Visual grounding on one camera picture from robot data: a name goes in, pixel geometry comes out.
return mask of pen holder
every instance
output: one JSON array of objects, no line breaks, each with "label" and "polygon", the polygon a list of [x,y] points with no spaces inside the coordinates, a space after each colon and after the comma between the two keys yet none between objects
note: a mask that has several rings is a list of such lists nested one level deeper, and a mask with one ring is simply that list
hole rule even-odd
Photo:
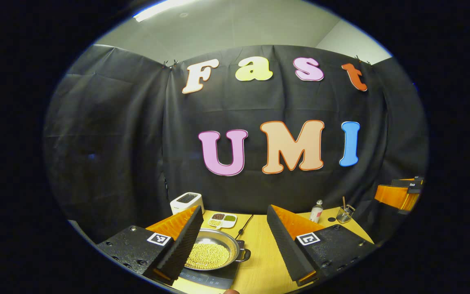
[{"label": "pen holder", "polygon": [[346,223],[351,220],[351,216],[353,215],[353,212],[355,212],[355,209],[351,205],[346,205],[345,209],[343,206],[340,206],[340,209],[338,210],[338,213],[336,214],[336,220],[339,223]]}]

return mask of black fabric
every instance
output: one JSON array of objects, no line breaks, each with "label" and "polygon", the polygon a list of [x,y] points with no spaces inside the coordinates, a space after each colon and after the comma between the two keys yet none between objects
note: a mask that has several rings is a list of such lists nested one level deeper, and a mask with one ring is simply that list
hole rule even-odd
[{"label": "black fabric", "polygon": [[[239,61],[251,56],[269,60],[269,80],[235,78]],[[300,80],[293,66],[298,57],[317,60],[323,80]],[[220,65],[201,80],[203,89],[183,94],[187,67],[213,58]],[[367,91],[354,88],[341,68],[346,63],[362,72]],[[273,120],[283,121],[295,139],[306,121],[323,121],[324,166],[264,174],[267,139],[259,127]],[[60,82],[46,121],[45,159],[55,196],[97,243],[127,225],[147,227],[170,216],[169,202],[185,192],[201,193],[206,209],[246,214],[266,214],[270,203],[308,212],[318,199],[336,207],[345,196],[369,232],[377,221],[371,207],[376,186],[424,175],[427,156],[418,96],[393,58],[371,67],[335,52],[287,45],[212,52],[173,69],[93,45]],[[349,167],[339,165],[345,121],[360,123],[359,161]],[[244,170],[231,177],[213,174],[198,134],[219,132],[219,160],[230,164],[226,132],[233,129],[248,131]]]}]

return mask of white toaster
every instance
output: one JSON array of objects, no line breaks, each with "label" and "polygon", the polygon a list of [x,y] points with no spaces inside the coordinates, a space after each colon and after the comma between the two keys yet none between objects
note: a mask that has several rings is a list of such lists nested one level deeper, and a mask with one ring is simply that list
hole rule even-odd
[{"label": "white toaster", "polygon": [[178,214],[179,212],[183,212],[184,210],[195,205],[200,205],[204,214],[204,204],[202,202],[202,195],[194,192],[184,193],[183,195],[173,199],[170,202],[172,214]]}]

